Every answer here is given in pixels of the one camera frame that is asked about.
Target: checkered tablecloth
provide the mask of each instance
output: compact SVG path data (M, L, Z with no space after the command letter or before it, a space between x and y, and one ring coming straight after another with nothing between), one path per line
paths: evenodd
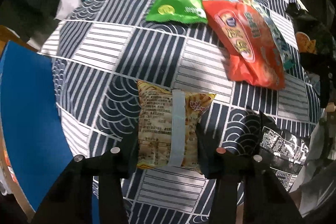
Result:
M295 66L276 91L232 82L229 55L204 24L146 22L154 0L88 0L60 22L41 54L52 57L55 94L64 135L74 155L92 157L118 145L138 122L136 80L167 89L216 93L200 123L207 138L237 154L257 141L259 109L278 127L309 136L320 102L299 55L288 2L256 0L290 45ZM94 180L98 195L98 181ZM190 169L137 170L122 181L130 223L200 223L207 219L214 181ZM242 187L238 187L242 201Z

